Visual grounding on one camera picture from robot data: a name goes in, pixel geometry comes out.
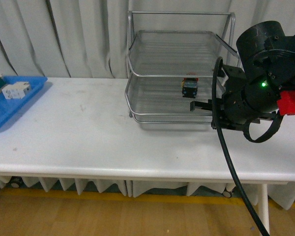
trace curtain fold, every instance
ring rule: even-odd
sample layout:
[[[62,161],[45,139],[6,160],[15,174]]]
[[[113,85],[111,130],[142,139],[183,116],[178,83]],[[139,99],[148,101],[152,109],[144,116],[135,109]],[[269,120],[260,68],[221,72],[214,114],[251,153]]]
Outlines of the curtain fold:
[[[0,73],[126,78],[127,11],[234,12],[242,32],[279,21],[295,34],[295,0],[0,0]],[[210,30],[225,17],[137,15],[135,29]]]

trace wire rack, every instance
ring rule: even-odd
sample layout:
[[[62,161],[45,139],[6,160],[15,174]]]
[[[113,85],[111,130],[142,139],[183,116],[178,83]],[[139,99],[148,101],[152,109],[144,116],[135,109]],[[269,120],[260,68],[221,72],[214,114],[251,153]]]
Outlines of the wire rack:
[[[148,31],[134,33],[133,14],[200,14],[227,15],[222,37],[210,31]],[[239,65],[239,56],[225,41],[231,22],[230,39],[234,34],[232,13],[129,12],[127,62],[129,80],[125,97],[130,116],[139,123],[210,123],[212,112],[190,111],[191,101],[211,99],[212,75],[216,59]],[[199,78],[196,98],[184,98],[183,78]],[[221,96],[224,88],[218,82]]]

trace wire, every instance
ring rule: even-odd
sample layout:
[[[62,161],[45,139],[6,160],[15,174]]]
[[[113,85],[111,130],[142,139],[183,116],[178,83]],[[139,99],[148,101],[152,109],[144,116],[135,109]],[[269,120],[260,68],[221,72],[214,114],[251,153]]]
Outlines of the wire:
[[[217,99],[216,99],[216,84],[217,84],[217,73],[219,71],[219,69],[222,67],[222,64],[223,64],[223,59],[222,57],[219,57],[217,60],[216,60],[216,63],[215,63],[215,68],[214,68],[214,72],[213,72],[213,81],[212,81],[212,112],[213,112],[213,121],[215,123],[215,127],[216,127],[216,130],[217,130],[217,134],[218,134],[218,138],[220,140],[220,143],[221,143],[221,147],[222,147],[222,150],[224,152],[224,156],[225,156],[225,159],[226,159],[226,162],[227,162],[227,165],[228,165],[228,168],[230,169],[230,172],[231,172],[231,175],[232,175],[232,178],[235,182],[235,185],[236,187],[239,189],[239,192],[240,192],[240,195],[241,195],[241,198],[243,199],[251,217],[253,218],[254,222],[256,223],[260,233],[263,235],[263,236],[269,236],[269,233],[267,232],[265,226],[263,225],[262,221],[260,220],[259,216],[257,215],[255,209],[252,207],[241,183],[240,183],[240,180],[237,176],[237,173],[235,171],[235,168],[234,168],[234,165],[233,165],[233,162],[231,160],[231,156],[228,152],[228,149],[227,149],[227,145],[226,145],[226,142],[225,142],[225,139],[224,139],[224,136],[223,136],[223,132],[222,132],[222,129],[221,129],[221,126],[220,126],[220,123],[219,123],[219,115],[217,113]]]

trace metal tray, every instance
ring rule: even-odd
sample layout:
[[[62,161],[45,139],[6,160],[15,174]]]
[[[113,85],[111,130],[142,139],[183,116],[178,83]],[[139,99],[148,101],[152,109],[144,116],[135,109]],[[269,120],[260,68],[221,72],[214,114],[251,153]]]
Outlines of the metal tray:
[[[128,53],[133,74],[141,77],[212,78],[216,59],[236,66],[237,52],[209,31],[139,31]]]
[[[190,111],[191,101],[207,102],[211,99],[211,78],[198,81],[198,94],[184,98],[181,93],[182,78],[138,77],[132,74],[128,80],[125,97],[130,114],[138,123],[193,123],[207,124],[212,121],[212,112]],[[223,88],[218,87],[221,96]]]
[[[210,31],[134,30],[133,14],[226,16],[221,37]],[[235,15],[221,12],[128,12],[128,75],[125,97],[139,123],[211,123],[212,112],[190,111],[191,101],[211,99],[213,69],[219,56],[238,66],[233,43]],[[228,44],[224,41],[229,32]],[[195,99],[183,98],[183,78],[199,78]],[[218,81],[218,96],[224,88]]]

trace small toy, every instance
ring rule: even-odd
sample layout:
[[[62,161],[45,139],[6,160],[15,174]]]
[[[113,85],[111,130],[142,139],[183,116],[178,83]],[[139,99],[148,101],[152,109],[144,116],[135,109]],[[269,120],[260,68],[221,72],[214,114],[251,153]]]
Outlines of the small toy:
[[[16,82],[2,89],[5,99],[22,99],[29,91],[31,91],[29,82]]]
[[[196,75],[195,73],[187,73],[187,75]],[[182,97],[196,98],[198,92],[199,78],[184,78],[181,83]]]

